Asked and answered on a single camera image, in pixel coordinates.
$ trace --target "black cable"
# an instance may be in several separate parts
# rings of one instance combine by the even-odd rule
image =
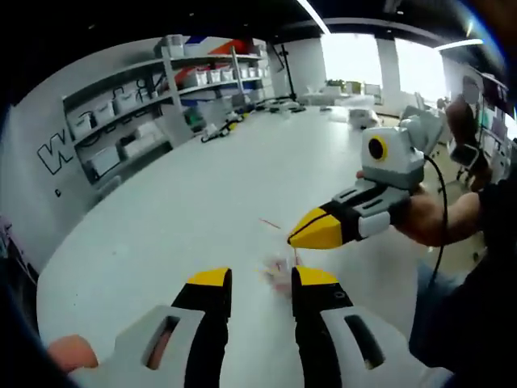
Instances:
[[[439,183],[442,186],[442,195],[443,195],[443,224],[442,224],[442,243],[439,247],[438,259],[436,260],[435,270],[431,275],[431,279],[429,280],[429,285],[427,285],[427,289],[430,289],[435,283],[436,277],[438,276],[438,268],[442,262],[443,249],[445,248],[445,242],[447,240],[448,235],[448,204],[447,204],[447,193],[445,192],[445,181],[443,180],[442,171],[439,170],[436,162],[427,155],[423,155],[424,159],[426,159],[436,170],[438,174]]]
[[[160,74],[160,77],[158,78],[158,80],[156,81],[156,83],[153,84],[153,91],[156,90],[156,88],[160,85],[160,83],[162,83],[163,79],[165,78],[165,73],[161,73]]]
[[[81,143],[79,143],[78,148],[92,147],[93,144],[95,144],[97,141],[100,140],[100,137],[101,137],[101,133],[99,132],[95,135],[95,137],[92,137],[91,140],[82,141]]]
[[[278,59],[278,62],[280,63],[280,66],[282,66],[282,69],[278,70],[277,73],[285,69],[284,63],[282,62],[282,58],[278,54],[278,51],[276,51],[275,45],[271,44],[271,48],[273,49],[273,53],[275,53],[276,58]]]

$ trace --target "window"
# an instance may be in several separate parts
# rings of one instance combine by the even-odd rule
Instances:
[[[442,55],[431,47],[395,39],[401,90],[436,101],[446,92]]]
[[[322,48],[327,79],[382,86],[379,52],[373,35],[323,35]]]

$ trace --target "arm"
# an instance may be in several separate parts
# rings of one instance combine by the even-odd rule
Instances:
[[[474,192],[465,194],[448,207],[448,232],[445,244],[457,243],[479,229],[481,203]],[[397,229],[417,243],[439,247],[443,242],[443,206],[422,191],[411,197],[410,206]]]

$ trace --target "wall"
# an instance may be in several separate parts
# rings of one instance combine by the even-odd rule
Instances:
[[[280,45],[275,48],[278,53],[282,50]],[[302,95],[307,92],[307,87],[319,90],[325,86],[325,63],[319,39],[288,42],[285,44],[285,50],[288,52],[289,69],[295,93]],[[277,97],[289,95],[291,91],[289,90],[287,70],[278,71],[281,69],[278,57],[271,51],[268,54],[275,95]]]
[[[377,40],[377,48],[380,53],[384,103],[382,106],[376,106],[375,110],[377,113],[399,116],[408,104],[416,105],[416,101],[413,95],[400,90],[395,42]],[[280,45],[277,45],[276,49],[280,52]],[[285,49],[288,51],[289,69],[295,93],[300,95],[306,93],[308,87],[316,91],[325,86],[325,62],[319,38],[288,42],[285,44]],[[273,52],[269,52],[269,62],[275,95],[288,95],[287,71],[278,71],[281,65]]]
[[[450,97],[454,99],[463,90],[463,77],[468,75],[476,80],[479,87],[483,87],[481,75],[470,66],[455,62],[452,59],[443,58],[443,71],[445,73],[445,86]]]
[[[230,41],[209,37],[198,49],[209,53]],[[64,130],[62,97],[119,68],[154,58],[157,42],[139,40],[84,57],[47,78],[11,109],[0,142],[0,213],[12,221],[13,233],[37,272],[96,199]],[[59,157],[49,157],[52,165],[47,168],[38,151]]]

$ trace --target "ceiling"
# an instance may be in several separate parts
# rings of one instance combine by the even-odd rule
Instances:
[[[466,22],[459,20],[453,0],[309,0],[323,19],[368,18],[400,23],[431,32],[447,41],[465,39]],[[59,23],[40,15],[38,21],[21,23],[3,32],[9,36],[5,50],[11,66],[8,95],[18,103],[32,88],[60,68],[90,53],[133,40],[164,36],[171,33],[199,36],[256,37],[273,44],[320,36],[311,18],[296,0],[198,0],[177,5],[140,7],[99,11],[95,6],[75,11],[74,17],[60,17]],[[366,32],[392,39],[401,37],[430,46],[443,41],[407,31],[396,24],[375,26],[365,23],[328,24],[332,32]],[[448,50],[447,55],[467,61],[481,71],[503,74],[486,60],[479,48]]]

